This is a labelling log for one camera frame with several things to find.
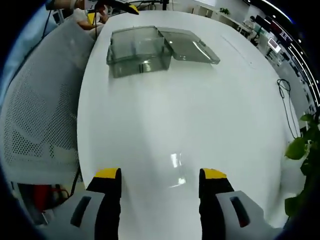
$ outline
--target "green plant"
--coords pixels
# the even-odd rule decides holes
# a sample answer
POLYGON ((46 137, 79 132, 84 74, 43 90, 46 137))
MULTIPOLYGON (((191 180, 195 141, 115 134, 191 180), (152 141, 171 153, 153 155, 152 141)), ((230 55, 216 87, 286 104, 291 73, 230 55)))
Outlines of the green plant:
POLYGON ((220 13, 223 13, 225 15, 230 15, 230 11, 228 8, 220 7, 220 13))
POLYGON ((295 197, 287 198, 284 201, 285 213, 292 217, 305 203, 314 184, 316 176, 320 174, 320 130, 319 130, 318 110, 314 115, 305 114, 300 120, 308 123, 309 129, 301 137, 297 137, 286 149, 285 156, 292 160, 299 160, 307 155, 300 168, 302 174, 306 176, 304 188, 295 197))

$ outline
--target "transparent plastic box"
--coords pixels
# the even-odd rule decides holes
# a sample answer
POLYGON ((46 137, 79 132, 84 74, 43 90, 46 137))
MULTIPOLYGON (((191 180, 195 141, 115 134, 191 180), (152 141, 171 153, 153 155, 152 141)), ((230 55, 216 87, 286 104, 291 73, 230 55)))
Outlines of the transparent plastic box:
POLYGON ((154 26, 134 27, 112 33, 106 62, 113 77, 167 70, 172 53, 154 26))
POLYGON ((157 29, 169 43, 174 59, 210 64, 220 62, 220 58, 193 32, 170 27, 157 29))

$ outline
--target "white table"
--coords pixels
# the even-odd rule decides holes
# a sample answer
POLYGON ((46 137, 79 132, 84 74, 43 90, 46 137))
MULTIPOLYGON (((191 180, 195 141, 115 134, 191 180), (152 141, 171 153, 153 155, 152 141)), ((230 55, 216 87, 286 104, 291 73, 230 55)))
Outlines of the white table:
MULTIPOLYGON (((201 239, 200 168, 226 173, 272 222, 292 139, 278 78, 239 32, 212 19, 174 11, 109 19, 84 73, 77 134, 86 186, 98 169, 122 169, 119 239, 201 239), (152 25, 194 32, 221 62, 172 59, 168 71, 111 79, 112 32, 152 25)), ((277 212, 283 223, 283 202, 277 212)))

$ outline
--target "yellow object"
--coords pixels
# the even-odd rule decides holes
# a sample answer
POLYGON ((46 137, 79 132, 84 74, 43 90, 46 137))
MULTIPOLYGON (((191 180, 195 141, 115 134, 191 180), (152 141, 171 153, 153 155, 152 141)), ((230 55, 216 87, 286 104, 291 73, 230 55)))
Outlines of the yellow object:
POLYGON ((210 168, 203 168, 205 179, 226 179, 227 175, 223 172, 210 169, 210 168))
POLYGON ((139 13, 139 10, 138 10, 138 8, 137 8, 135 5, 130 5, 129 7, 132 8, 132 9, 134 9, 137 13, 139 13))
POLYGON ((94 19, 95 19, 95 13, 88 13, 88 21, 93 25, 94 24, 94 19))
POLYGON ((103 170, 97 171, 94 177, 102 179, 115 179, 118 169, 119 168, 105 168, 103 170))

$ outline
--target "mesh chair back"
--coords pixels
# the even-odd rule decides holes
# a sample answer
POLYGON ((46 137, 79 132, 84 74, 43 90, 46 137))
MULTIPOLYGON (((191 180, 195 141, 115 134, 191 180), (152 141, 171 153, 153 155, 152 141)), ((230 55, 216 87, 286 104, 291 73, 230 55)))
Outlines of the mesh chair back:
POLYGON ((0 116, 0 157, 9 181, 73 181, 79 166, 79 94, 93 45, 68 19, 42 40, 12 80, 0 116))

